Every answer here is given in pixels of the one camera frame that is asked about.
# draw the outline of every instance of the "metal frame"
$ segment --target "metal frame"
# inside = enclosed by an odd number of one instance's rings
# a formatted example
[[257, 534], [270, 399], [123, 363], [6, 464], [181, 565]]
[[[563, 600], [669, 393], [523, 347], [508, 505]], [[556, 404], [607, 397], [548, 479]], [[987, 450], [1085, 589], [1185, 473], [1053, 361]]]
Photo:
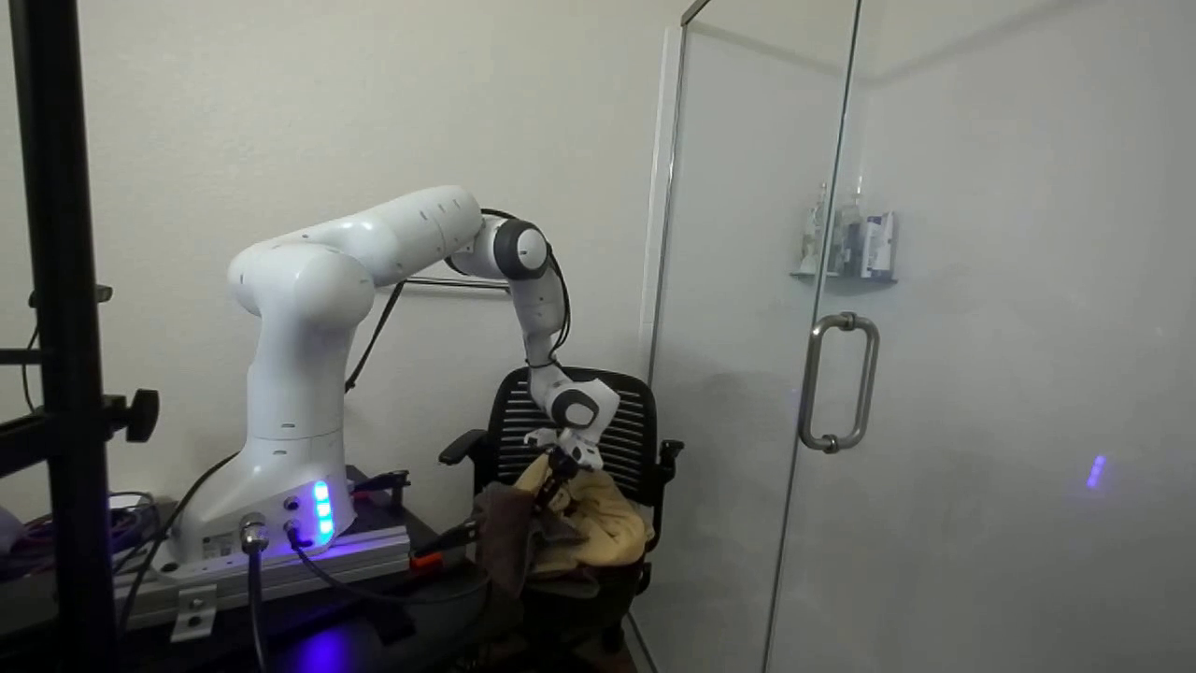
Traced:
[[[821, 250], [820, 250], [820, 278], [815, 278], [815, 307], [812, 307], [812, 342], [806, 346], [806, 361], [812, 351], [821, 357], [821, 294], [827, 294], [827, 281], [831, 281], [831, 228], [832, 228], [832, 210], [837, 210], [837, 182], [841, 182], [841, 166], [846, 166], [846, 137], [847, 137], [847, 121], [853, 121], [853, 86], [857, 86], [857, 58], [861, 58], [861, 28], [862, 28], [862, 4], [866, 0], [853, 0], [853, 33], [847, 33], [847, 64], [846, 64], [846, 81], [841, 81], [841, 103], [837, 103], [837, 131], [832, 131], [832, 166], [831, 166], [831, 210], [821, 213]], [[872, 379], [873, 379], [873, 357], [877, 357], [877, 332], [866, 332], [866, 399], [857, 399], [857, 425], [861, 425], [861, 408], [862, 408], [862, 430], [866, 430], [866, 410], [872, 410]], [[812, 423], [815, 414], [815, 399], [806, 399], [806, 393], [815, 397], [815, 390], [803, 390], [803, 408], [798, 419]], [[791, 455], [787, 455], [787, 476], [785, 476], [785, 500], [782, 500], [782, 526], [777, 526], [777, 557], [774, 557], [774, 589], [771, 589], [771, 621], [766, 621], [766, 637], [762, 637], [762, 662], [760, 671], [771, 671], [774, 662], [774, 641], [777, 641], [777, 610], [782, 610], [782, 582], [785, 582], [785, 554], [787, 554], [787, 539], [797, 534], [787, 526], [791, 515], [791, 498], [797, 498], [797, 473], [798, 473], [798, 450], [803, 450], [803, 430], [812, 435], [812, 425], [797, 425], [791, 439]]]
[[675, 78], [674, 78], [674, 126], [669, 126], [669, 170], [664, 170], [664, 213], [663, 213], [663, 246], [658, 246], [658, 278], [654, 278], [654, 309], [650, 309], [650, 337], [646, 337], [646, 383], [658, 379], [658, 351], [663, 351], [663, 299], [664, 299], [664, 265], [669, 265], [669, 237], [675, 213], [675, 166], [681, 166], [681, 103], [685, 103], [685, 66], [686, 66], [686, 30], [711, 8], [711, 0], [695, 0], [681, 12], [681, 39], [675, 39]]
[[61, 671], [119, 671], [76, 0], [12, 0], [12, 46], [44, 408], [0, 425], [0, 476], [48, 464]]
[[41, 351], [26, 351], [26, 347], [0, 347], [0, 367], [12, 367], [12, 363], [41, 363]]

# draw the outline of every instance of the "purple led light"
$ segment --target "purple led light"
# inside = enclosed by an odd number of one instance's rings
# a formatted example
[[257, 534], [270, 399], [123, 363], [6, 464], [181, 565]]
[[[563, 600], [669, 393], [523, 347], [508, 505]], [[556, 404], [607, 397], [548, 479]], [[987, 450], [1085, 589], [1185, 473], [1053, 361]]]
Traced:
[[315, 631], [309, 641], [294, 641], [294, 657], [298, 671], [352, 671], [364, 662], [359, 642], [347, 637], [352, 630], [324, 630]]
[[315, 547], [328, 547], [336, 534], [336, 515], [333, 515], [333, 490], [324, 479], [309, 486], [309, 500], [315, 500]]
[[1092, 468], [1088, 468], [1088, 490], [1097, 490], [1102, 484], [1105, 484], [1105, 455], [1097, 454], [1094, 461], [1092, 461]]

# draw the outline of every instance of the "glass shower enclosure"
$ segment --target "glass shower enclosure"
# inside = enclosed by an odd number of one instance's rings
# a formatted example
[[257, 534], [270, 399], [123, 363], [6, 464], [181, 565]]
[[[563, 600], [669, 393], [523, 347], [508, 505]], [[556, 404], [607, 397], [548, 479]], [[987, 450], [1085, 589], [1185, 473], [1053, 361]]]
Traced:
[[1196, 4], [686, 28], [664, 673], [1196, 671]]

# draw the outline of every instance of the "black chair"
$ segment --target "black chair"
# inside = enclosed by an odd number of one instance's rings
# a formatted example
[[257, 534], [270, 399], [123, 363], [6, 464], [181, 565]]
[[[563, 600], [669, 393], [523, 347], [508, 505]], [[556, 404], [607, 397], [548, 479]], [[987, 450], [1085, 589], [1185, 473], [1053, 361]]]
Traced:
[[[664, 525], [664, 484], [675, 476], [675, 454], [685, 440], [658, 440], [654, 393], [628, 375], [569, 367], [569, 379], [603, 379], [618, 397], [622, 410], [603, 435], [603, 464], [628, 500], [650, 508], [658, 547]], [[473, 464], [473, 493], [491, 484], [514, 484], [538, 450], [523, 445], [529, 430], [554, 425], [544, 410], [529, 399], [527, 372], [513, 372], [492, 397], [491, 430], [472, 430], [457, 439], [442, 464]], [[598, 570], [598, 600], [561, 600], [541, 592], [523, 592], [527, 637], [541, 651], [569, 656], [573, 646], [603, 637], [608, 651], [623, 642], [622, 621], [635, 596], [650, 582], [650, 560], [628, 570]]]

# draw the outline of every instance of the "wire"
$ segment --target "wire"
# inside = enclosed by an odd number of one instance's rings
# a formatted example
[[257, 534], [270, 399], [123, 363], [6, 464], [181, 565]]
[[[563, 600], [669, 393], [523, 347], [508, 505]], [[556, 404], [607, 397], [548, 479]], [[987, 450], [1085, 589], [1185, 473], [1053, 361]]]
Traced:
[[136, 549], [128, 549], [128, 554], [112, 565], [112, 575], [119, 575], [136, 557], [141, 557], [141, 549], [151, 547], [153, 534], [147, 534]]
[[189, 490], [182, 493], [181, 508], [157, 526], [153, 547], [151, 547], [151, 554], [147, 554], [147, 565], [137, 570], [137, 575], [136, 575], [136, 582], [128, 589], [128, 600], [123, 600], [123, 605], [119, 605], [115, 631], [128, 630], [128, 621], [132, 621], [132, 612], [136, 612], [136, 604], [137, 604], [137, 592], [141, 592], [141, 582], [147, 582], [147, 574], [151, 574], [162, 542], [168, 539], [168, 530], [176, 526], [176, 520], [182, 515], [182, 508], [189, 505], [189, 498], [194, 498], [228, 461], [235, 461], [235, 454], [224, 455], [224, 461], [218, 461], [212, 468], [205, 468], [205, 473], [189, 484]]
[[270, 651], [260, 637], [260, 549], [252, 547], [248, 554], [252, 554], [248, 596], [252, 596], [255, 657], [257, 657], [257, 673], [270, 673]]
[[31, 361], [22, 361], [22, 397], [26, 408], [37, 410], [35, 393], [31, 393]]
[[319, 575], [323, 582], [328, 582], [328, 589], [336, 589], [336, 592], [345, 592], [352, 600], [364, 600], [364, 604], [381, 604], [381, 605], [448, 605], [448, 604], [461, 604], [461, 600], [473, 596], [473, 589], [461, 592], [461, 596], [442, 596], [442, 600], [395, 600], [395, 596], [364, 592], [364, 589], [352, 589], [352, 582], [328, 575], [315, 557], [308, 557], [308, 549], [298, 542], [298, 530], [286, 530], [286, 542], [293, 542], [294, 557], [303, 560], [303, 570], [309, 575]]
[[548, 253], [554, 253], [554, 272], [561, 278], [561, 294], [563, 294], [563, 322], [561, 322], [556, 342], [554, 342], [554, 357], [556, 357], [556, 347], [563, 347], [563, 342], [573, 332], [573, 299], [569, 299], [569, 281], [563, 281], [563, 271], [556, 263], [556, 250], [548, 250]]
[[402, 600], [359, 592], [359, 589], [339, 582], [336, 575], [328, 575], [319, 560], [308, 557], [308, 549], [298, 547], [298, 530], [286, 530], [286, 542], [293, 542], [294, 557], [303, 560], [303, 570], [308, 570], [309, 575], [324, 580], [328, 589], [336, 589], [336, 592], [345, 592], [345, 596], [354, 596], [354, 600], [364, 600], [364, 604], [409, 605]]
[[379, 346], [379, 337], [381, 337], [381, 329], [386, 329], [386, 322], [387, 322], [387, 309], [395, 309], [401, 294], [402, 294], [402, 286], [395, 286], [395, 289], [387, 293], [387, 299], [386, 299], [386, 307], [381, 307], [381, 313], [379, 313], [379, 327], [374, 327], [374, 332], [369, 332], [369, 346], [366, 346], [366, 351], [359, 357], [359, 363], [352, 367], [352, 375], [347, 375], [347, 383], [345, 383], [345, 393], [352, 393], [352, 390], [359, 385], [359, 379], [364, 379], [364, 372], [366, 372], [366, 363], [369, 363], [369, 351], [374, 351], [374, 346]]
[[513, 216], [513, 213], [504, 213], [504, 210], [481, 210], [481, 213], [519, 221], [519, 216]]

